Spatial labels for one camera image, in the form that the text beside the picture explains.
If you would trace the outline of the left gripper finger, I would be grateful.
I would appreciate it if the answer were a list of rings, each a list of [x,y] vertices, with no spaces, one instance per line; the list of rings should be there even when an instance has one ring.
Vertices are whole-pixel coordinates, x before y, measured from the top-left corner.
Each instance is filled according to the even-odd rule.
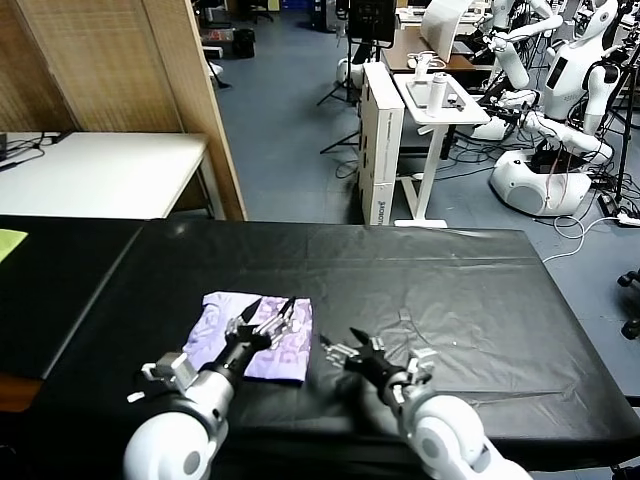
[[[228,340],[231,337],[237,336],[239,331],[249,326],[249,322],[255,316],[261,303],[261,298],[253,301],[250,305],[244,308],[244,310],[235,317],[232,317],[226,325],[225,339]]]
[[[280,310],[268,320],[255,327],[253,333],[269,344],[269,349],[275,349],[280,341],[287,335],[293,326],[296,298],[286,300]]]

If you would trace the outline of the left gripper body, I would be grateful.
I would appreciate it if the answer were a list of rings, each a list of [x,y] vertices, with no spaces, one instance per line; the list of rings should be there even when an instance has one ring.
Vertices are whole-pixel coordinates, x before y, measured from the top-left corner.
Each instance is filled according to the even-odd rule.
[[[213,371],[230,383],[240,383],[253,357],[272,346],[268,335],[238,332],[226,339],[226,345],[213,362]]]

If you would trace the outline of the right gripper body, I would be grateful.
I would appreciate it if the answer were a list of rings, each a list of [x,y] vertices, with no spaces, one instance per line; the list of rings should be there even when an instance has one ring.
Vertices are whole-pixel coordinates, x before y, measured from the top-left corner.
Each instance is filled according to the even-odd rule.
[[[360,349],[344,362],[344,369],[362,375],[377,391],[379,398],[395,385],[407,383],[408,375],[404,367],[391,364],[380,350]]]

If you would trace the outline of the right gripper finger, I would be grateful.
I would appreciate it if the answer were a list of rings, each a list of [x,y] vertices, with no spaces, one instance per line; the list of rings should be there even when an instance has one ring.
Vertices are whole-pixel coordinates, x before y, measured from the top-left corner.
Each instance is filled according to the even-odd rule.
[[[359,369],[361,367],[360,350],[344,343],[334,343],[324,335],[319,336],[325,357],[332,365],[343,369]]]
[[[352,335],[356,338],[356,340],[360,343],[358,350],[361,353],[367,353],[367,354],[369,353],[384,354],[385,353],[385,346],[380,337],[371,336],[367,332],[354,327],[350,327],[350,331]]]

